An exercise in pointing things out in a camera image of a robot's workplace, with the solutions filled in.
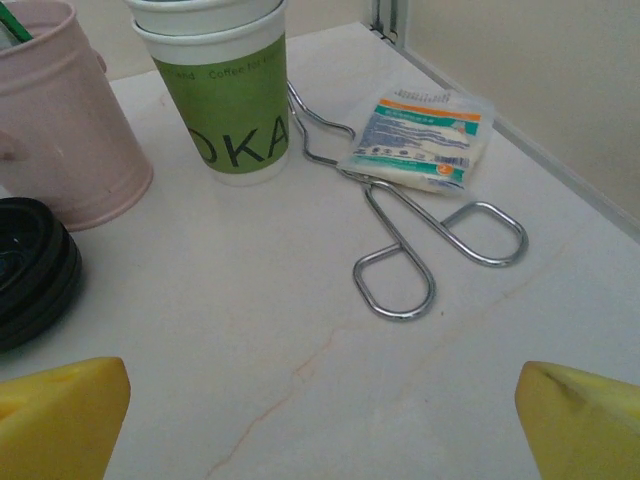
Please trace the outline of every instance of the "beige wall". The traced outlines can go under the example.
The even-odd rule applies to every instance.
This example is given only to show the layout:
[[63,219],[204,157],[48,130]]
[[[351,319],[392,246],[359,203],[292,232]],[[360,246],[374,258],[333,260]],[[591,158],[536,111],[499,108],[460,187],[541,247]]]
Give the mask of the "beige wall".
[[[112,79],[153,68],[142,42],[129,26],[129,11],[121,0],[69,0],[93,47],[107,61]],[[288,35],[360,21],[368,0],[289,0]]]
[[640,1],[411,0],[408,49],[640,220]]

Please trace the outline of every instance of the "stainless steel tongs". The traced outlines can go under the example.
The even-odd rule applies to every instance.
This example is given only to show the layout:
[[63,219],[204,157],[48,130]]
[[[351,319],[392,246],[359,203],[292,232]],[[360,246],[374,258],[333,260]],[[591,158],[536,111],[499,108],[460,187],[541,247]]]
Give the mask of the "stainless steel tongs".
[[[504,211],[500,210],[498,207],[486,203],[486,202],[471,202],[454,212],[450,216],[448,216],[443,221],[438,221],[434,218],[429,212],[427,212],[421,205],[415,202],[411,197],[405,194],[402,190],[400,190],[397,186],[393,185],[386,180],[381,180],[379,178],[371,177],[369,175],[356,174],[351,172],[345,172],[338,168],[338,161],[324,157],[322,155],[315,154],[311,152],[309,146],[309,131],[307,130],[305,124],[301,119],[301,113],[307,115],[314,122],[323,125],[327,128],[332,128],[336,130],[340,130],[346,133],[351,140],[354,140],[356,137],[356,132],[351,127],[347,125],[341,125],[339,123],[330,122],[320,115],[315,113],[313,110],[309,109],[307,105],[304,103],[298,92],[296,92],[295,88],[291,84],[288,83],[289,89],[289,107],[291,109],[291,113],[296,122],[300,133],[302,134],[302,142],[303,142],[303,153],[304,155],[311,161],[319,163],[321,165],[326,165],[329,167],[334,167],[338,172],[342,175],[359,182],[362,185],[364,190],[364,195],[367,200],[367,203],[373,209],[373,212],[376,214],[382,225],[387,229],[389,234],[395,240],[395,243],[385,247],[377,252],[373,252],[369,255],[362,257],[358,260],[353,267],[353,279],[358,287],[358,290],[362,294],[365,302],[371,310],[373,310],[380,317],[392,321],[392,322],[408,322],[411,320],[416,320],[422,316],[424,316],[431,307],[433,300],[436,295],[436,281],[433,277],[433,274],[425,264],[425,262],[420,258],[417,252],[413,249],[411,244],[407,241],[407,239],[402,235],[400,230],[395,226],[395,224],[391,221],[389,216],[382,209],[378,201],[374,197],[374,190],[376,188],[385,190],[390,193],[393,197],[398,199],[401,203],[406,205],[409,210],[418,215],[422,220],[424,220],[427,225],[429,225],[433,230],[435,230],[442,238],[444,238],[447,242],[449,242],[456,250],[462,253],[469,260],[485,266],[485,267],[493,267],[493,268],[502,268],[513,265],[517,262],[527,251],[529,246],[529,238],[527,236],[527,232],[524,227],[514,220],[512,217],[507,215]],[[505,225],[509,230],[513,231],[516,236],[516,240],[518,242],[518,247],[516,250],[507,255],[505,257],[500,258],[492,258],[482,255],[476,252],[469,245],[460,240],[455,233],[451,231],[451,227],[460,221],[464,220],[469,215],[474,212],[484,211],[489,215],[493,216],[500,223]],[[393,255],[397,255],[399,253],[404,253],[407,255],[411,263],[416,267],[420,276],[423,278],[426,287],[426,295],[422,302],[414,308],[397,311],[385,308],[380,305],[380,303],[375,299],[368,285],[364,281],[363,272],[364,270],[371,266],[374,263],[381,262]]]

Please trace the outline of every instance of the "black plastic lid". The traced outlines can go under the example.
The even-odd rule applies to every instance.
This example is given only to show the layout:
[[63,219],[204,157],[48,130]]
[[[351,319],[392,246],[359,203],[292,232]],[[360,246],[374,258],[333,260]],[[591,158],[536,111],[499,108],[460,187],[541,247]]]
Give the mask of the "black plastic lid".
[[0,351],[49,327],[73,298],[82,259],[41,202],[0,200]]

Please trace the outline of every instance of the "paper cup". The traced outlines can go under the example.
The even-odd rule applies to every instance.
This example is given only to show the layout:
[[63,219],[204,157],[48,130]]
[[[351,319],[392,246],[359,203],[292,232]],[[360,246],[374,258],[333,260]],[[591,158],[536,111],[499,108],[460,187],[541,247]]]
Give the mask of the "paper cup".
[[205,163],[229,185],[277,175],[289,148],[286,0],[249,25],[145,41]]
[[280,0],[124,0],[136,23],[162,35],[203,35],[247,25],[273,12]]

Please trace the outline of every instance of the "white countertop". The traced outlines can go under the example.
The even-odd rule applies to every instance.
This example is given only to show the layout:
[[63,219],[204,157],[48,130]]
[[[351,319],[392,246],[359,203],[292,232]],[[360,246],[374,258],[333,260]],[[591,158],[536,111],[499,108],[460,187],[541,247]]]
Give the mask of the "white countertop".
[[[381,88],[437,88],[360,25],[294,38],[289,59],[309,106],[357,128]],[[513,401],[525,361],[640,384],[640,246],[500,135],[471,188],[524,224],[527,256],[477,266],[391,205],[438,281],[431,313],[397,325],[351,278],[388,234],[357,184],[303,159],[297,132],[280,176],[226,187],[156,73],[113,86],[154,183],[122,217],[75,235],[80,298],[0,356],[0,380],[124,359],[132,399],[107,480],[534,480]],[[348,149],[313,134],[329,155]],[[462,205],[412,195],[441,218]],[[486,253],[511,247],[484,218],[458,231]],[[421,296],[415,278],[399,259],[371,271],[391,306]]]

